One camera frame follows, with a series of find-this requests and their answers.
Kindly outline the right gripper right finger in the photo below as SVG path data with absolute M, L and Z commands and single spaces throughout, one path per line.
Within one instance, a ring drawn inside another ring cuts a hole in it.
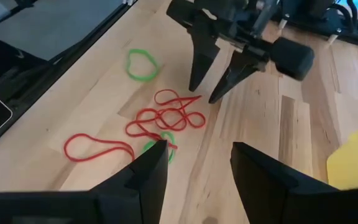
M 231 169 L 250 224 L 282 224 L 292 190 L 306 195 L 337 190 L 244 142 L 232 144 Z

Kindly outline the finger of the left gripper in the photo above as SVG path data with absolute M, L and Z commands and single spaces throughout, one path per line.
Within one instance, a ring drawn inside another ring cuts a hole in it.
M 188 33 L 193 43 L 189 90 L 195 91 L 212 66 L 220 48 L 216 45 L 218 35 L 209 20 L 195 20 Z
M 237 84 L 254 72 L 258 71 L 258 62 L 259 60 L 256 54 L 250 52 L 239 53 L 234 51 L 231 61 L 213 90 L 208 103 L 216 103 Z

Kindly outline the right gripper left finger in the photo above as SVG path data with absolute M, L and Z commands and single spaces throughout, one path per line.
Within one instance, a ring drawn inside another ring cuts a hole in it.
M 91 224 L 159 224 L 167 173 L 168 141 L 159 140 L 90 190 L 96 209 Z

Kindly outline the red rubber band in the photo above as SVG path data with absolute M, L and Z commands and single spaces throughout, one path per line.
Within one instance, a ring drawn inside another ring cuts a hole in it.
M 141 109 L 135 119 L 125 127 L 125 133 L 133 138 L 162 139 L 160 134 L 149 131 L 145 125 L 153 123 L 163 131 L 184 131 L 188 126 L 198 129 L 206 124 L 206 117 L 198 111 L 186 112 L 184 108 Z
M 68 151 L 68 147 L 69 147 L 70 143 L 72 141 L 74 141 L 75 139 L 77 139 L 77 138 L 86 138 L 86 139 L 89 139 L 89 140 L 91 140 L 93 142 L 103 143 L 103 144 L 116 144 L 116 146 L 112 147 L 112 148 L 109 148 L 109 149 L 106 149 L 104 151 L 98 152 L 98 153 L 93 154 L 93 155 L 88 156 L 88 157 L 77 158 L 77 157 L 71 156 L 69 151 Z M 110 152 L 113 152 L 113 151 L 124 151 L 128 155 L 130 155 L 132 162 L 135 160 L 135 152 L 134 152 L 132 146 L 129 145 L 128 143 L 123 142 L 123 141 L 112 141 L 112 140 L 98 139 L 98 138 L 94 138 L 94 137 L 92 137 L 92 136 L 90 136 L 90 135 L 88 135 L 86 133 L 77 133 L 77 134 L 72 135 L 71 137 L 69 137 L 65 141 L 65 143 L 63 145 L 64 155 L 67 157 L 68 160 L 70 160 L 72 162 L 91 161 L 93 159 L 96 159 L 98 157 L 101 157 L 101 156 L 103 156 L 105 154 L 108 154 Z
M 158 95 L 161 93 L 172 93 L 173 98 L 170 98 L 169 100 L 166 101 L 158 101 L 157 99 Z M 154 94 L 154 102 L 159 106 L 167 106 L 167 105 L 173 106 L 174 104 L 176 104 L 180 106 L 180 109 L 183 109 L 186 108 L 188 105 L 192 104 L 193 102 L 199 100 L 201 97 L 202 97 L 201 95 L 182 97 L 175 90 L 163 89 L 157 91 Z

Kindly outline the small green rubber band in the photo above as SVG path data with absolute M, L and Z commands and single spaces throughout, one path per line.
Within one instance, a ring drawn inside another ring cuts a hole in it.
M 148 143 L 143 146 L 142 153 L 148 151 L 159 139 L 168 139 L 169 147 L 172 149 L 168 155 L 168 163 L 171 164 L 175 158 L 176 150 L 178 149 L 175 136 L 169 131 L 163 131 L 160 134 L 150 133 L 148 131 L 145 134 L 151 139 Z

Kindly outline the yellow translucent plastic bin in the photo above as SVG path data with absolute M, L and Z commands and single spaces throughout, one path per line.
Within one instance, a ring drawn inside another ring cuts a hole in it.
M 358 130 L 327 159 L 329 185 L 340 189 L 358 189 Z

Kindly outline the black aluminium table frame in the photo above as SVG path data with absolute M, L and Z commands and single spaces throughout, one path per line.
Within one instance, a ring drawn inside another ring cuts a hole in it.
M 124 0 L 0 0 L 0 137 L 128 10 Z

